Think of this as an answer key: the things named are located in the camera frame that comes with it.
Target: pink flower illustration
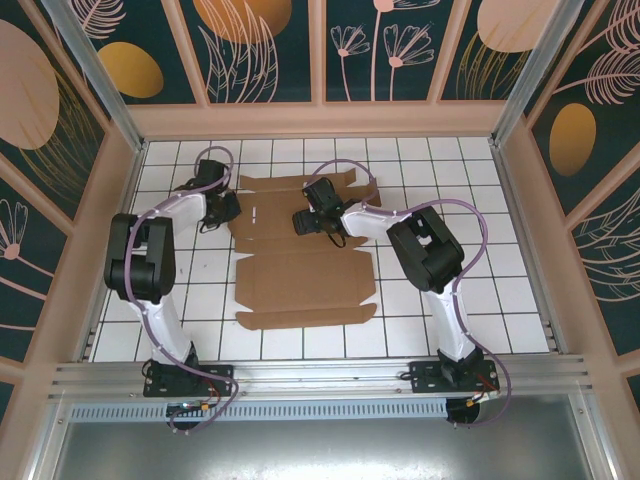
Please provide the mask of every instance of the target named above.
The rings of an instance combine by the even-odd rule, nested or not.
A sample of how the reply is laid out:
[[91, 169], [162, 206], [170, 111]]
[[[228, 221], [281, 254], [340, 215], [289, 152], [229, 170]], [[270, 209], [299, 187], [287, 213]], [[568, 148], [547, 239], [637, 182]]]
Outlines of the pink flower illustration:
[[393, 10], [417, 10], [438, 5], [440, 0], [373, 0], [373, 6], [378, 11], [373, 29], [373, 54], [371, 55], [371, 101], [376, 101], [376, 53], [378, 52], [378, 31], [380, 17], [383, 13]]
[[[12, 211], [11, 206], [6, 199], [3, 198], [0, 200], [0, 260], [17, 260], [44, 275], [53, 277], [53, 273], [34, 265], [20, 256], [20, 246], [27, 228], [28, 218], [29, 209], [20, 202], [16, 202]], [[18, 283], [12, 282], [4, 277], [0, 277], [0, 283], [40, 300], [45, 300], [47, 298], [46, 295], [31, 290], [23, 285], [19, 285]], [[31, 327], [22, 328], [3, 324], [0, 324], [0, 328], [10, 328], [14, 330], [31, 329]]]
[[433, 48], [429, 36], [430, 25], [426, 27], [406, 27], [398, 37], [398, 25], [384, 29], [384, 46], [391, 65], [391, 81], [389, 85], [389, 100], [393, 100], [393, 79], [396, 68], [420, 65], [433, 60]]
[[342, 66], [342, 81], [344, 83], [344, 93], [347, 95], [347, 101], [351, 101], [349, 95], [349, 87], [347, 86], [347, 76], [344, 68], [344, 59], [351, 55], [360, 55], [368, 52], [371, 48], [369, 42], [365, 42], [366, 35], [362, 31], [362, 25], [359, 27], [346, 27], [344, 32], [341, 27], [333, 27], [331, 29], [331, 40], [340, 56], [340, 64]]

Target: flattened cardboard box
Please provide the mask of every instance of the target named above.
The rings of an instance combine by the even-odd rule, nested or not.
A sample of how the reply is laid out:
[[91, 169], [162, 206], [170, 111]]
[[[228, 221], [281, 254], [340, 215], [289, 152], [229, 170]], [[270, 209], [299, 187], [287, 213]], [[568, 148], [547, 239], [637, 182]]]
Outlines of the flattened cardboard box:
[[[350, 187], [355, 170], [323, 175], [346, 201], [360, 199], [375, 185]], [[236, 266], [236, 301], [252, 312], [238, 312], [245, 328], [275, 329], [364, 323], [375, 304], [360, 305], [375, 293], [373, 261], [354, 248], [366, 238], [348, 238], [338, 249], [324, 234], [299, 237], [294, 213], [308, 208], [302, 186], [309, 176], [240, 176], [242, 214], [229, 224], [235, 249], [252, 253]], [[370, 203], [380, 205], [379, 197]]]

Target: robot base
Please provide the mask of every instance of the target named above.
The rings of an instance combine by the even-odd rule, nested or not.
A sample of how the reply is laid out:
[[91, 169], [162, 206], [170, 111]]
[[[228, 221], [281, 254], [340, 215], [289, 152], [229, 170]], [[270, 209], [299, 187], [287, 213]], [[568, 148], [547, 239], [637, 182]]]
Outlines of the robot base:
[[[206, 397], [212, 396], [211, 384], [221, 397], [231, 396], [231, 385], [219, 380], [208, 380], [198, 375], [185, 372], [175, 365], [166, 365], [149, 360], [146, 370], [143, 368], [143, 396], [148, 398], [172, 397]], [[233, 378], [233, 365], [198, 365], [195, 349], [185, 364], [201, 372], [212, 373], [222, 377]]]
[[496, 390], [500, 389], [500, 382], [496, 372], [496, 365], [491, 360], [481, 360], [474, 365], [472, 374], [470, 373], [461, 379], [458, 387], [449, 383], [442, 375], [442, 363], [438, 360], [427, 362], [411, 362], [409, 371], [402, 374], [400, 378], [411, 381], [411, 389], [413, 393], [469, 393], [473, 395], [475, 392], [486, 389], [486, 386], [480, 380], [479, 375], [483, 377]]

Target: cardboard flap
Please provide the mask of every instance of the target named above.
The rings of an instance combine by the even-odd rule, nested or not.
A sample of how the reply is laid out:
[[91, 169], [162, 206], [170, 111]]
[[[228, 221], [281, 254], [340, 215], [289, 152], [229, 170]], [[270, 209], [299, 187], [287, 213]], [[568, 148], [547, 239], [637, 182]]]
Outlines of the cardboard flap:
[[[356, 181], [356, 170], [352, 168], [341, 173], [323, 173], [319, 174], [327, 177], [333, 183], [335, 188], [346, 187]], [[302, 190], [305, 182], [311, 178], [311, 175], [295, 175], [290, 177], [274, 177], [274, 178], [253, 178], [240, 175], [238, 188], [251, 190], [252, 192], [279, 192], [282, 190]]]
[[375, 303], [353, 308], [305, 310], [297, 312], [253, 313], [238, 312], [236, 320], [249, 330], [324, 327], [328, 325], [354, 325], [365, 323], [376, 313]]
[[[354, 249], [367, 242], [366, 237], [348, 237], [345, 249]], [[247, 239], [237, 238], [235, 251], [238, 253], [302, 253], [302, 252], [326, 252], [337, 247], [331, 243], [329, 237], [324, 234], [305, 235], [292, 238], [265, 238]]]
[[236, 266], [236, 301], [255, 313], [358, 307], [374, 293], [369, 252], [254, 255]]

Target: metal beam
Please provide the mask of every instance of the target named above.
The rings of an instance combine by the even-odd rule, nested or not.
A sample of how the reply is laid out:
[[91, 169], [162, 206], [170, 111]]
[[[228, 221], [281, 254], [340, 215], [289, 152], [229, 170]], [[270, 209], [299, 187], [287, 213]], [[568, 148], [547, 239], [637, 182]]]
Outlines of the metal beam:
[[[504, 355], [514, 395], [569, 394], [591, 389], [579, 355]], [[243, 400], [333, 400], [398, 397], [451, 398], [456, 395], [414, 394], [399, 374], [419, 359], [234, 362], [235, 378]], [[139, 402], [143, 377], [141, 363], [78, 363], [58, 366], [49, 401]], [[462, 392], [457, 396], [466, 396]], [[147, 399], [163, 402], [166, 399]]]

